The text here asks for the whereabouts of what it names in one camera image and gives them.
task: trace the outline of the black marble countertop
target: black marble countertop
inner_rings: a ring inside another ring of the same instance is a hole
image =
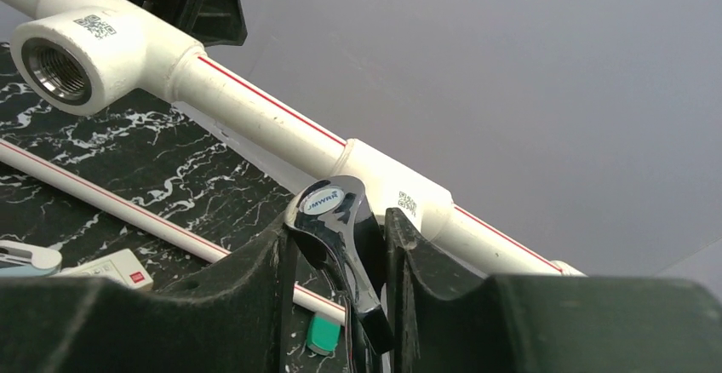
[[[228,250],[262,231],[292,197],[183,113],[145,92],[88,118],[54,109],[24,83],[6,43],[0,43],[0,137]],[[5,164],[0,164],[0,213],[0,239],[57,249],[64,267],[130,248],[159,289],[207,265]],[[302,258],[296,279],[339,300]],[[310,317],[294,307],[286,371],[346,370],[343,341],[326,358],[306,348]]]

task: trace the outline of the chrome faucet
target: chrome faucet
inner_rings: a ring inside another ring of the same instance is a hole
[[[364,183],[347,175],[317,181],[291,200],[285,225],[308,263],[346,298],[349,370],[381,371],[381,355],[393,349],[379,299],[387,278],[386,243]]]

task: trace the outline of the oval logo sticker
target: oval logo sticker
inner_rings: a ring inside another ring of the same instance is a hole
[[[306,197],[301,205],[301,212],[319,215],[335,209],[346,194],[339,187],[322,188]]]

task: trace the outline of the gray backdrop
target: gray backdrop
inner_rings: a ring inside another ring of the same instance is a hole
[[[551,259],[722,294],[720,0],[243,5],[211,55],[308,117]]]

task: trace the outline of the white pipe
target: white pipe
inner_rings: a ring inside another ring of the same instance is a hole
[[[208,262],[220,261],[230,254],[225,248],[2,139],[0,139],[0,162],[67,192]],[[298,284],[294,287],[293,300],[296,305],[312,312],[328,315],[337,324],[344,325],[346,322],[344,307]]]
[[[134,88],[182,100],[315,178],[356,175],[380,220],[385,208],[401,207],[425,238],[484,273],[575,274],[454,205],[447,190],[414,170],[363,142],[344,141],[262,92],[210,60],[199,42],[126,0],[3,1],[20,10],[34,2],[33,16],[45,17],[15,30],[11,53],[28,84],[65,112],[96,113]],[[85,17],[113,33],[94,36],[97,26],[78,24]],[[55,99],[33,81],[22,49],[37,38],[62,47],[87,72],[92,91],[85,103]]]

